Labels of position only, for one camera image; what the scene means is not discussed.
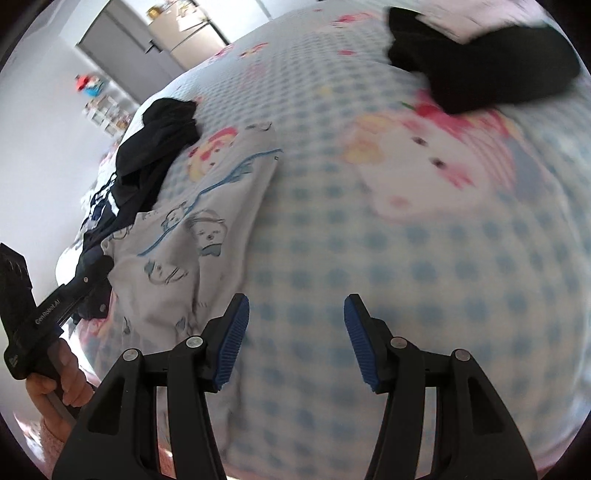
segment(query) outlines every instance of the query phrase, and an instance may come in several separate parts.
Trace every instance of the bedsheet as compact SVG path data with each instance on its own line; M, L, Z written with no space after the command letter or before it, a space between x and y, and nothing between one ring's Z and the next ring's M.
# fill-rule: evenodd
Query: bedsheet
M202 140L155 207L250 123L271 121L285 152L251 234L223 457L284 480L364 476L385 399L362 382L344 327L359 293L420 348L471 351L543 468L591 398L588 74L560 97L448 117L424 78L388 64L385 5L328 0L270 22L149 99L127 133L155 98L200 102ZM87 354L100 377L125 348L158 349L124 330L115 302ZM421 474L432 392L427 405Z

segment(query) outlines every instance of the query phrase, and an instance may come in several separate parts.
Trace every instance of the white wall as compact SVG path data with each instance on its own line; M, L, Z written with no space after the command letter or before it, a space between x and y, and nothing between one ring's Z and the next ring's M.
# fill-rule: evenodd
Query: white wall
M19 43L0 74L0 242L25 255L37 303L56 287L57 259L83 220L79 198L113 142L83 117L87 98L74 77L89 66L58 37L76 4L66 0L50 25ZM2 352L6 342L0 328ZM0 410L13 428L15 410L36 418L24 382L3 361Z
M316 0L259 0L273 18L280 17L292 10L314 5Z

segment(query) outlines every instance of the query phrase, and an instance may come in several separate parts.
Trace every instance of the cartoon character print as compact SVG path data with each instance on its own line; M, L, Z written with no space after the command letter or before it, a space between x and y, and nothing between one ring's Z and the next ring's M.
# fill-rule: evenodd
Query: cartoon character print
M330 25L326 25L320 28L318 31L324 33L334 33L335 29L340 30L342 28L349 28L354 23L372 19L375 19L375 16L367 12L358 12L355 14L341 15L339 18L331 22Z
M199 210L187 218L187 226L197 241L199 255L219 257L228 233L224 219L209 209Z
M347 25L350 25L352 23L359 22L361 20L369 20L373 17L374 16L372 14L369 14L367 12L360 12L352 15L341 15L332 24L336 28L345 28Z
M164 222L162 222L162 230L167 232L173 229L181 222L188 211L189 208L187 207L187 202L183 202L179 206L172 209L170 212L168 212Z
M201 180L225 155L238 130L226 127L214 133L207 141L189 152L189 178L191 181Z
M226 55L228 55L232 49L234 48L234 44L230 43L229 45L225 46L224 48L222 48L219 52L217 52L213 57L211 57L208 61L207 64L212 64L222 58L224 58Z
M255 53L257 53L258 51L262 50L263 48L265 48L267 45L269 44L269 42L263 42L263 43L259 43L258 45L255 45L254 47L251 47L245 51L243 51L238 58L240 59L244 59L250 55L254 55Z
M115 233L111 234L111 240L123 240L126 236L129 235L131 228L133 225L129 225L121 230L116 231Z
M156 260L148 260L144 272L153 285L168 285L186 277L189 273L174 265L168 265Z
M344 160L378 215L402 222L467 212L499 192L535 199L541 167L500 113L449 116L423 92L416 106L404 106L360 116L345 141Z

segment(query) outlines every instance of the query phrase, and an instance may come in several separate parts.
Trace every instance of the black clothing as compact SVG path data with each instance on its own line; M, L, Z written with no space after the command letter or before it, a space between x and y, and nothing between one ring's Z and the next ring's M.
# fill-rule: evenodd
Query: black clothing
M425 25L417 12L391 8L395 67L423 72L446 113L522 103L564 92L580 73L568 40L550 26L511 26L462 45Z

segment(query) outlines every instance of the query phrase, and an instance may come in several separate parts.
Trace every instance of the toy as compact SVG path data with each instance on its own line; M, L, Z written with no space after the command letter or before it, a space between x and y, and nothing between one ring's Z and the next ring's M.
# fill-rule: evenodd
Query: toy
M79 92L84 92L93 98L100 95L104 86L104 80L102 80L98 75L76 76L76 90Z

